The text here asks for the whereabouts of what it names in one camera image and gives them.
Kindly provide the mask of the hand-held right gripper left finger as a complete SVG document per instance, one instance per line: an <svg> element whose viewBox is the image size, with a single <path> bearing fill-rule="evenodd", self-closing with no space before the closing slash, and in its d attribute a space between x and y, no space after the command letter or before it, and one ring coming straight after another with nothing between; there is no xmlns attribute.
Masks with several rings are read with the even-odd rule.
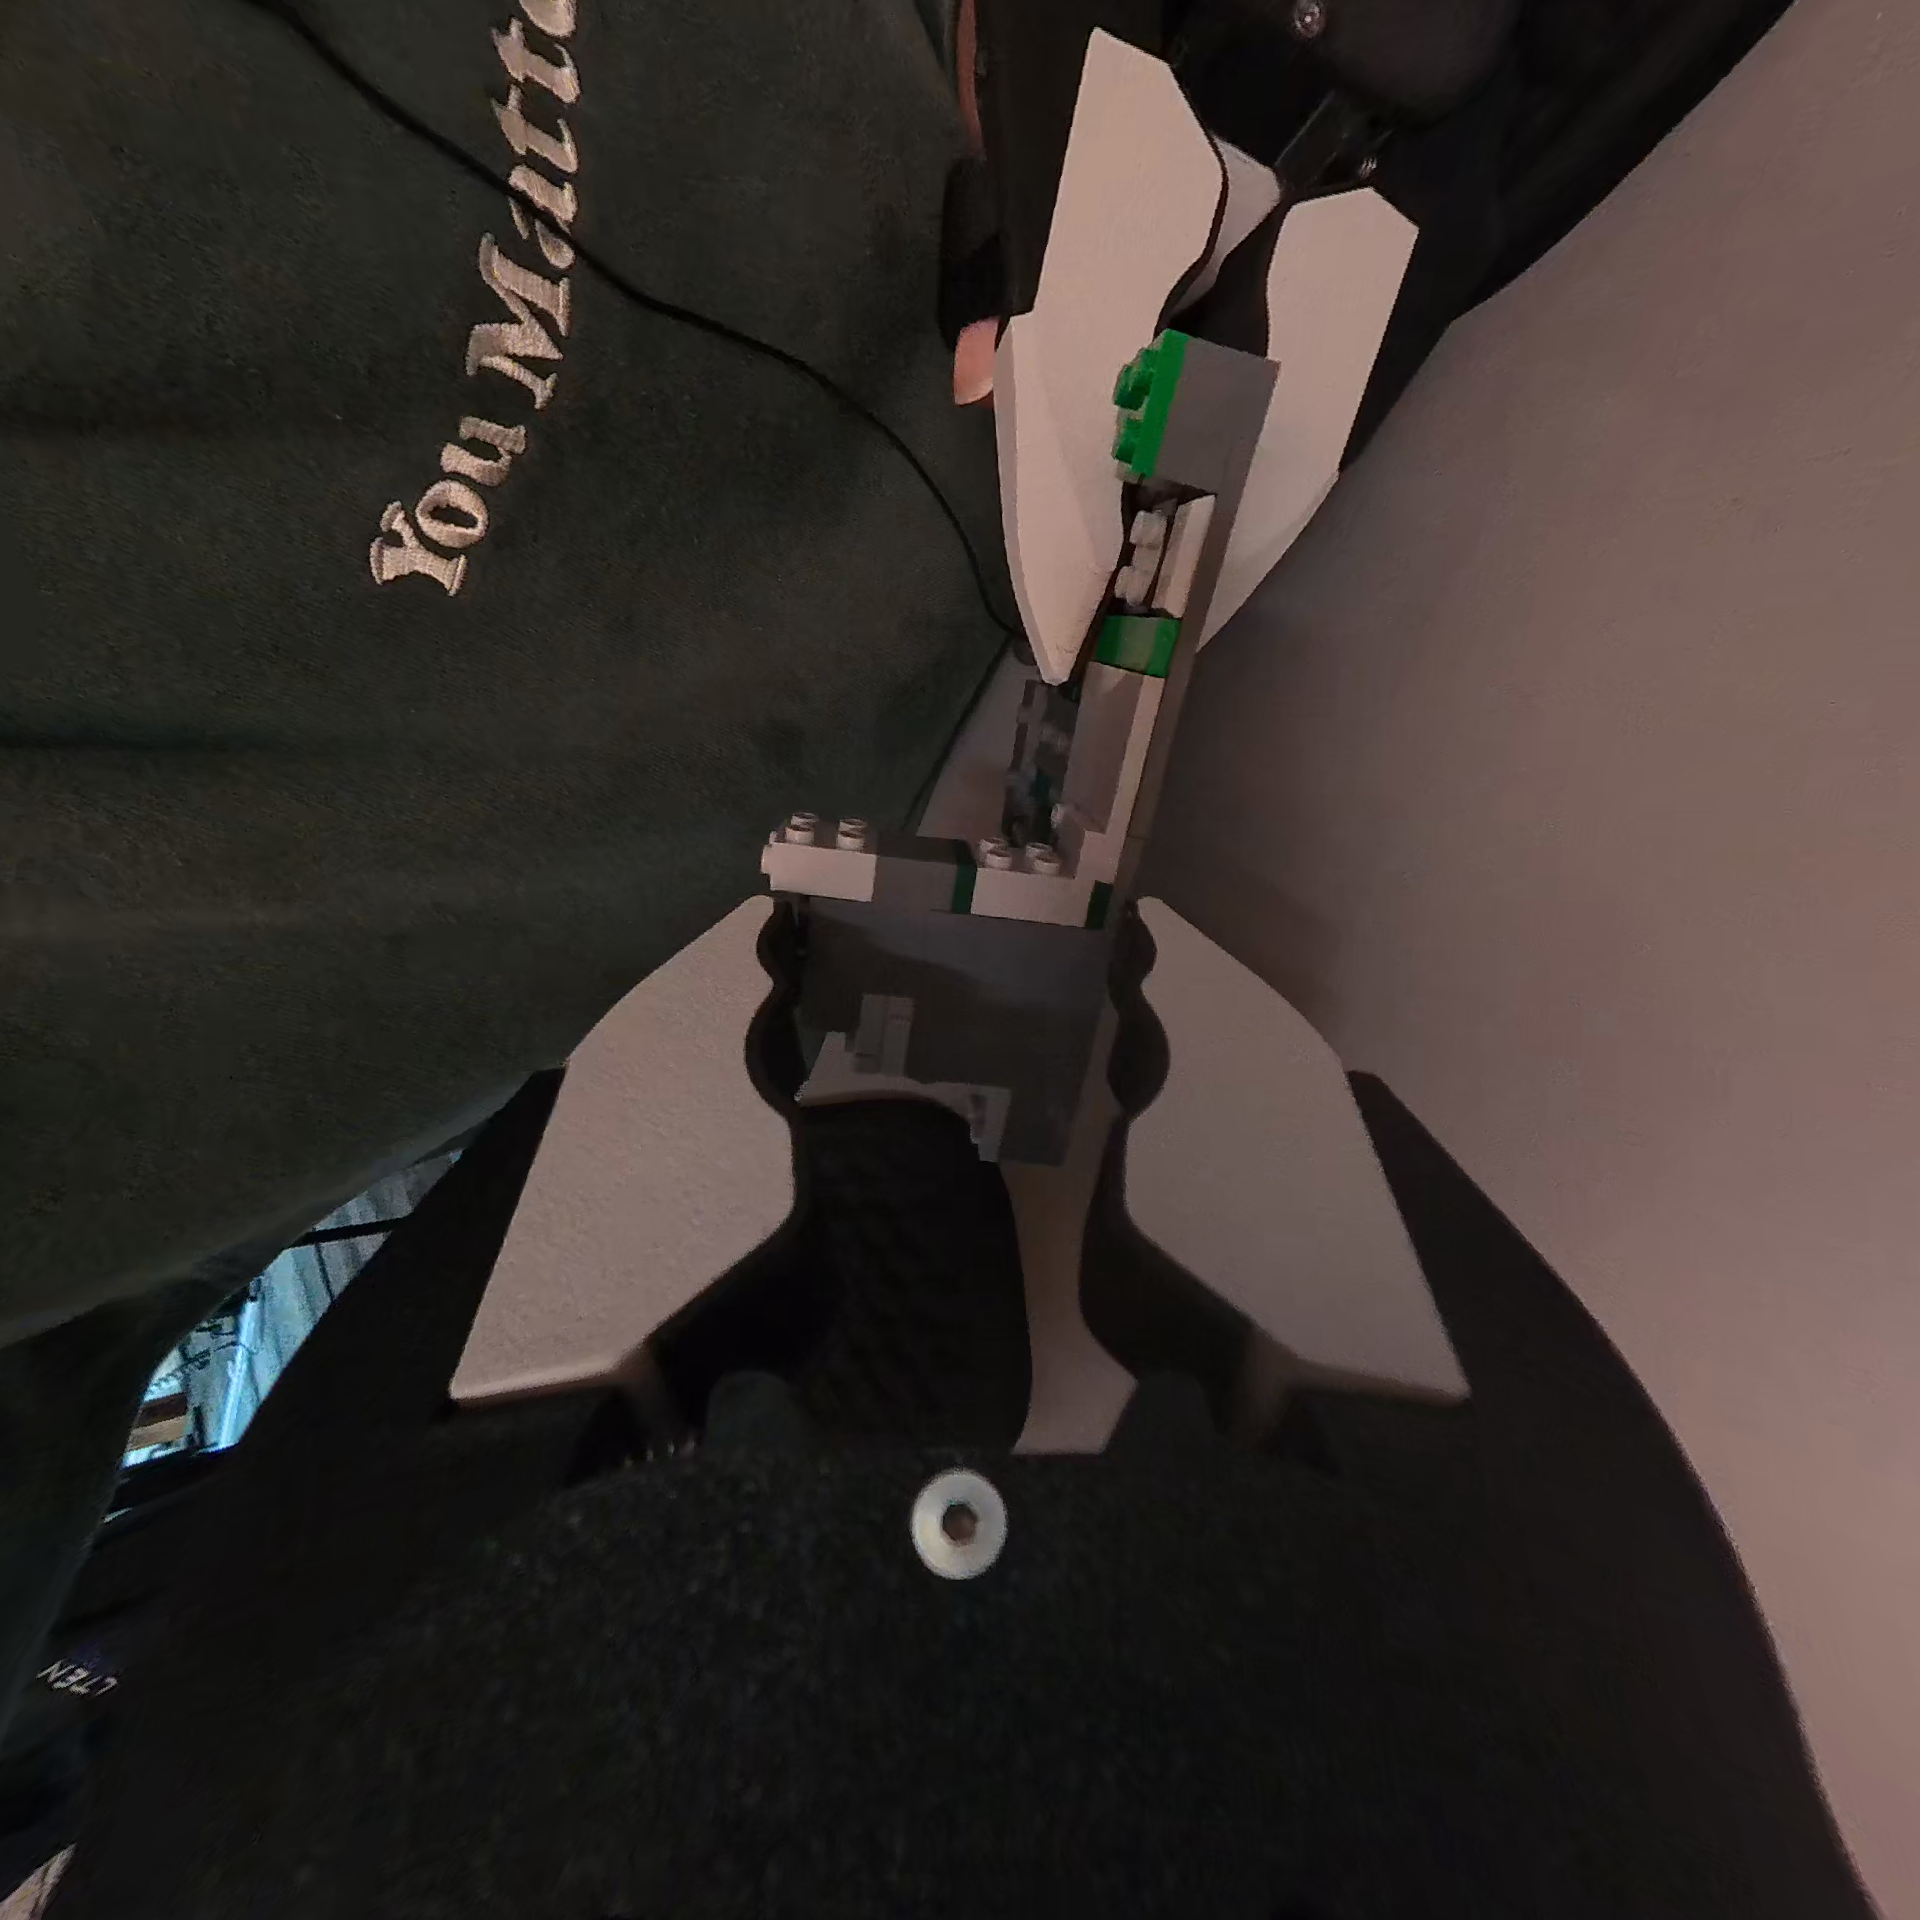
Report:
<svg viewBox="0 0 1920 1920"><path fill-rule="evenodd" d="M793 1210L792 1124L748 1068L775 906L733 906L566 1061L451 1373L456 1403L629 1379L651 1334Z"/></svg>

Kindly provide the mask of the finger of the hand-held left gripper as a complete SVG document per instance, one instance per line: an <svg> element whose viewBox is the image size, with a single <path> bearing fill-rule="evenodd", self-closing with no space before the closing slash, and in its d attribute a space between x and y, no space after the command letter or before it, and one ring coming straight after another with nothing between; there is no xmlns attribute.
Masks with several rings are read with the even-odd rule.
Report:
<svg viewBox="0 0 1920 1920"><path fill-rule="evenodd" d="M1329 496L1397 306L1418 226L1379 191L1277 206L1213 287L1231 340L1277 363L1213 590L1209 632L1260 589Z"/></svg>
<svg viewBox="0 0 1920 1920"><path fill-rule="evenodd" d="M1121 554L1118 374L1209 260L1227 170L1177 73L1090 30L1026 309L995 346L1004 541L1022 632L1067 683Z"/></svg>

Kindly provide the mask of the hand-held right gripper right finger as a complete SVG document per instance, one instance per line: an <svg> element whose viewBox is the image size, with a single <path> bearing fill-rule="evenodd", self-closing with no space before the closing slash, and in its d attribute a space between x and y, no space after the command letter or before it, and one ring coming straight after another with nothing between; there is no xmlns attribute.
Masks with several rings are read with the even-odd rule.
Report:
<svg viewBox="0 0 1920 1920"><path fill-rule="evenodd" d="M1113 945L1102 1346L1216 1403L1464 1403L1467 1370L1327 1037L1157 898Z"/></svg>

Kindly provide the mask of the bright green brick plate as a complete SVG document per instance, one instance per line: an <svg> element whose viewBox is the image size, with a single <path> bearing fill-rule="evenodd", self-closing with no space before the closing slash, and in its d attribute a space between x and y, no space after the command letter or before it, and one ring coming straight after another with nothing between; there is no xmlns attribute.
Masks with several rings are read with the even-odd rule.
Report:
<svg viewBox="0 0 1920 1920"><path fill-rule="evenodd" d="M1183 383L1188 346L1193 335L1168 327L1118 373L1113 460L1137 482L1157 478L1166 421L1174 416L1174 398Z"/></svg>

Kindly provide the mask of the grey toy brick model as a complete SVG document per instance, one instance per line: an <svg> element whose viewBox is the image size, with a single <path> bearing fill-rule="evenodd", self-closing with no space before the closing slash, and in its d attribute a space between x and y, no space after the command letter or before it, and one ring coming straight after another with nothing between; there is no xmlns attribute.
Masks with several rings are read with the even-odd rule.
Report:
<svg viewBox="0 0 1920 1920"><path fill-rule="evenodd" d="M1004 814L961 836L793 811L761 873L800 917L805 1100L926 1098L984 1159L1065 1159L1113 945L1277 363L1193 335L1154 479L1067 683L1022 687Z"/></svg>

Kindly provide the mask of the grey desk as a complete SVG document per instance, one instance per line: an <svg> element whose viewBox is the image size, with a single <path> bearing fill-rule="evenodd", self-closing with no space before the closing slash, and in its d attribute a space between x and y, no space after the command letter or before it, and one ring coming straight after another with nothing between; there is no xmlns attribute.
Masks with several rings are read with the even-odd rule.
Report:
<svg viewBox="0 0 1920 1920"><path fill-rule="evenodd" d="M1792 3L1199 666L1154 892L1372 1095L1587 1841L1916 1918L1916 3Z"/></svg>

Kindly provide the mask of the black mesh pad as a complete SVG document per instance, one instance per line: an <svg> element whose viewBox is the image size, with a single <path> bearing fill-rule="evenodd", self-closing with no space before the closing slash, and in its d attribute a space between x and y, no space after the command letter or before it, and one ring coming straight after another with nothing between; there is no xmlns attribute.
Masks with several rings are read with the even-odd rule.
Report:
<svg viewBox="0 0 1920 1920"><path fill-rule="evenodd" d="M995 1162L932 1100L808 1107L824 1331L793 1392L844 1443L1005 1452L1033 1403L1019 1228Z"/></svg>

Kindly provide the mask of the person's green sweatshirt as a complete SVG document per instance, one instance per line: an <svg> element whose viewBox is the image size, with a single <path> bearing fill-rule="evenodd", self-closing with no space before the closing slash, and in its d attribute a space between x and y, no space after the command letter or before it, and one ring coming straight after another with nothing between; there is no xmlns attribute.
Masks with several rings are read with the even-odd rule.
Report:
<svg viewBox="0 0 1920 1920"><path fill-rule="evenodd" d="M147 1379L1016 614L968 3L5 3L5 1708Z"/></svg>

